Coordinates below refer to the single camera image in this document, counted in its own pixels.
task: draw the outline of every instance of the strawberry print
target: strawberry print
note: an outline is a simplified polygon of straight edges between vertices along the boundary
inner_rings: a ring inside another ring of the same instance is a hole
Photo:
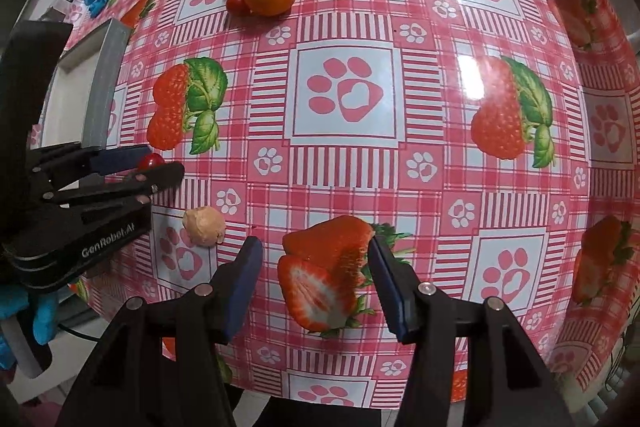
[[[471,121],[471,139],[485,154],[513,160],[524,152],[518,91],[509,65],[497,57],[481,57],[478,68],[484,99]]]
[[[173,149],[182,140],[182,108],[159,107],[146,128],[146,140],[161,151]]]
[[[591,49],[591,44],[600,38],[593,18],[598,12],[597,0],[554,0],[558,22],[564,23],[571,43],[579,49]]]
[[[282,238],[278,281],[287,309],[300,326],[336,337],[342,328],[361,326],[356,315],[375,313],[355,290],[374,230],[354,216],[338,216]]]
[[[125,26],[136,29],[138,23],[156,6],[154,0],[138,0],[121,18]]]
[[[160,107],[182,107],[188,79],[189,68],[186,64],[176,64],[166,70],[154,84],[154,102]]]
[[[602,295],[616,268],[631,259],[640,235],[628,221],[605,216],[582,234],[574,265],[572,300],[582,306]]]
[[[548,166],[555,154],[553,107],[540,78],[509,57],[479,57],[476,65],[484,93],[471,120],[471,140],[501,160],[516,159],[533,141],[533,167]]]
[[[356,304],[353,292],[327,270],[295,255],[279,259],[278,280],[289,313],[309,331],[343,327]]]

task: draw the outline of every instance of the black cable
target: black cable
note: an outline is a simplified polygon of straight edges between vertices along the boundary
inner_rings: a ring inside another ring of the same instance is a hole
[[[78,337],[79,339],[83,339],[83,340],[86,340],[86,341],[92,341],[92,342],[100,341],[100,339],[98,337],[92,337],[91,335],[86,335],[84,333],[80,333],[79,331],[72,330],[71,328],[67,328],[66,326],[63,326],[62,324],[58,324],[58,327],[62,331],[65,331],[66,333],[69,333],[70,335],[74,335],[75,337]]]

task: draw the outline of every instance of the pink checkered tablecloth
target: pink checkered tablecloth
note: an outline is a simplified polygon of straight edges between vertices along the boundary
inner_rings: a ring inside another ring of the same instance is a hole
[[[135,1],[114,0],[91,20],[75,0],[68,45]],[[184,164],[184,182],[175,200],[157,198],[152,231],[113,258],[110,274],[84,280],[89,303],[109,318],[133,295],[175,298],[257,235],[265,261],[255,296],[241,332],[220,347],[233,382],[397,407],[412,348],[386,329],[373,286],[357,293],[375,313],[327,339],[293,320],[278,283],[284,234],[351,214],[410,234],[398,242],[404,258],[449,295],[502,296],[551,370],[586,388],[638,286],[634,256],[590,304],[571,300],[584,230],[608,214],[633,225],[639,215],[640,76],[607,0],[582,1],[588,16],[576,23],[567,0],[296,0],[277,20],[230,18],[225,0],[155,0],[127,47],[108,144],[146,143],[158,76],[210,57],[228,77],[220,148],[191,155],[187,134],[162,152]],[[484,56],[532,72],[552,105],[545,137],[515,159],[483,152],[470,131],[482,105],[472,57]],[[206,204],[225,214],[217,248],[181,233],[183,212]],[[460,340],[459,379],[465,368]]]

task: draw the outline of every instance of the screw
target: screw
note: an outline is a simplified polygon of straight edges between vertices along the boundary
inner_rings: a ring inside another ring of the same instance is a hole
[[[486,305],[489,306],[492,310],[499,312],[502,308],[504,308],[504,301],[499,297],[489,297],[486,300]]]
[[[127,309],[129,310],[140,309],[142,307],[142,304],[144,303],[145,301],[143,301],[142,297],[132,297],[127,301]]]
[[[432,282],[421,282],[418,284],[418,292],[424,293],[425,295],[433,295],[437,290],[436,285]]]
[[[212,291],[213,291],[213,288],[211,287],[210,284],[203,283],[203,284],[198,284],[196,286],[196,289],[194,289],[193,292],[196,295],[199,295],[200,297],[206,297],[207,295],[210,295]]]

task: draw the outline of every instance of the cherry tomato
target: cherry tomato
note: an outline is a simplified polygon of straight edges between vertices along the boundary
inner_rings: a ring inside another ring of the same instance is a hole
[[[159,165],[163,164],[164,158],[162,158],[161,155],[159,155],[157,152],[150,152],[144,158],[142,158],[142,160],[140,160],[140,163],[138,163],[138,170],[148,171],[153,167],[158,167]]]
[[[231,15],[249,15],[251,10],[246,5],[244,0],[226,0],[226,11]]]

